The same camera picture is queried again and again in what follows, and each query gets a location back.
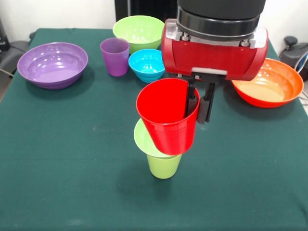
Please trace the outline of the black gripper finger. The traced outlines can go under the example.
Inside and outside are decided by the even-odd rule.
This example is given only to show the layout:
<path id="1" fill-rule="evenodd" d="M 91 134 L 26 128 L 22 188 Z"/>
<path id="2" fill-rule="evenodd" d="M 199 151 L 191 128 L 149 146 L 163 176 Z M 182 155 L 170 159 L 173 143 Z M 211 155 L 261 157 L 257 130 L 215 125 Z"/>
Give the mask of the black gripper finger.
<path id="1" fill-rule="evenodd" d="M 208 83 L 205 90 L 205 95 L 200 99 L 197 122 L 199 124 L 208 123 L 215 95 L 215 83 Z"/>
<path id="2" fill-rule="evenodd" d="M 187 81 L 187 93 L 186 93 L 186 102 L 185 102 L 185 113 L 184 117 L 188 117 L 196 108 L 198 104 L 198 98 L 195 94 L 195 80 Z"/>

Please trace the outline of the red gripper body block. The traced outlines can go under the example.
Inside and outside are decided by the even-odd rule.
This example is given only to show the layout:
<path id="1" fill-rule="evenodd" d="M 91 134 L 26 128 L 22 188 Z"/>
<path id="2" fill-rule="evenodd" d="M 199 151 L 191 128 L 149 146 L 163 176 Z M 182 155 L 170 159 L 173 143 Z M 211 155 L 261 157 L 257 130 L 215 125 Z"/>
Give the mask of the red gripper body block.
<path id="1" fill-rule="evenodd" d="M 226 80 L 252 80 L 262 67 L 269 44 L 268 32 L 257 27 L 253 36 L 241 41 L 210 41 L 188 35 L 178 28 L 176 19 L 165 22 L 161 52 L 165 70 L 192 77 L 222 75 Z"/>

